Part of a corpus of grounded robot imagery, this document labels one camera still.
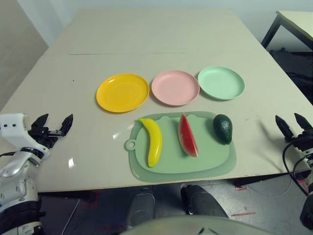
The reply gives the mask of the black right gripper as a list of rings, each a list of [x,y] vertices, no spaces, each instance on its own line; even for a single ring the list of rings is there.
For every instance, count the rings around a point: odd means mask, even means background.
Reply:
[[[313,146],[313,132],[311,131],[313,127],[310,123],[300,114],[294,113],[296,122],[304,130],[297,137],[293,137],[288,124],[278,115],[275,116],[276,124],[279,130],[284,135],[285,141],[287,143],[292,143],[294,147],[312,147]]]

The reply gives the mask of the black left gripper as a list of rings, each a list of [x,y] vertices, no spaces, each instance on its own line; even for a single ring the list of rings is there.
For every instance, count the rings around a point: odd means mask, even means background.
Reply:
[[[39,144],[46,148],[52,148],[57,142],[58,137],[66,136],[73,123],[73,114],[69,115],[62,122],[60,130],[50,131],[48,127],[44,127],[48,118],[48,114],[38,117],[32,124],[28,134]]]

